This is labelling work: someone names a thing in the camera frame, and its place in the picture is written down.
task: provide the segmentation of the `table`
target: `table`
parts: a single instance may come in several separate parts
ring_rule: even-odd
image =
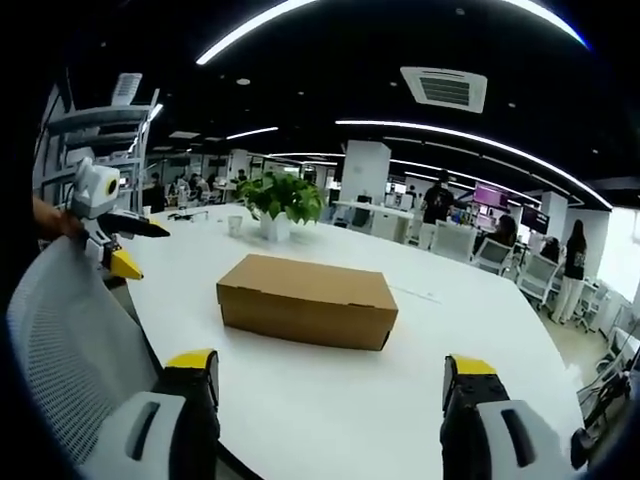
[[[372,203],[351,202],[338,200],[334,202],[350,208],[361,208],[369,210],[373,214],[371,224],[371,235],[374,237],[386,238],[397,243],[405,243],[409,222],[414,219],[413,213],[404,212],[395,208],[389,208]]]
[[[501,277],[416,248],[330,225],[294,225],[289,242],[258,238],[237,205],[166,220],[168,238],[123,240],[144,272],[129,290],[160,362],[213,347],[220,355],[221,442],[265,480],[442,478],[444,357],[494,366],[569,439],[582,416],[569,374],[536,313]],[[244,215],[242,238],[227,216]],[[399,307],[381,352],[299,344],[225,328],[216,282],[248,253],[381,271]]]

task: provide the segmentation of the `white flower pot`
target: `white flower pot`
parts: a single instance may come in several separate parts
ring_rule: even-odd
[[[270,242],[289,240],[291,235],[291,220],[287,214],[280,212],[275,220],[268,213],[260,215],[260,233]]]

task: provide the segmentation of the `cardboard box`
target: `cardboard box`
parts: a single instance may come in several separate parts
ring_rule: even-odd
[[[247,255],[217,284],[224,324],[330,347],[382,350],[398,315],[381,273]]]

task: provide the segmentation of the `ceiling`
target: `ceiling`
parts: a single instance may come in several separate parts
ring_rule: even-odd
[[[226,34],[281,2],[105,5],[108,14],[97,15],[97,24],[81,29],[71,43],[74,102],[79,108],[107,104],[120,72],[141,72],[136,102],[148,102],[159,88],[164,105],[152,124],[151,149],[343,153],[349,139],[370,139],[384,141],[394,159],[521,192],[552,189],[600,209],[603,202],[579,184],[598,181],[596,194],[607,201],[640,206],[640,96],[633,56],[624,53],[625,22],[631,28],[633,19],[620,18],[614,5],[546,2],[580,33],[585,48],[501,0],[317,0],[262,25],[206,65],[196,64]],[[486,76],[483,112],[416,103],[403,66]],[[239,85],[239,79],[250,84]],[[335,124],[342,119],[429,125],[512,148],[442,131]],[[266,127],[278,130],[225,140]],[[170,138],[176,130],[200,136]],[[391,165],[392,174],[406,171],[434,174]],[[607,180],[620,177],[628,181]]]

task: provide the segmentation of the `woman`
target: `woman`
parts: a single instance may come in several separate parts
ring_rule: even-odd
[[[576,309],[584,279],[584,262],[587,258],[587,240],[584,238],[584,225],[582,220],[576,220],[573,224],[573,232],[567,242],[567,257],[564,265],[564,277],[562,287],[556,303],[556,309],[551,319],[554,322],[565,324]]]
[[[488,235],[480,235],[476,238],[476,243],[473,246],[473,254],[478,253],[485,238],[506,245],[507,247],[513,247],[516,243],[517,230],[518,227],[513,217],[510,215],[502,215],[500,220],[498,220],[498,228],[496,228],[495,232],[489,233]]]
[[[554,263],[558,263],[560,259],[560,242],[556,237],[549,237],[540,250],[540,255],[544,258],[551,260]]]

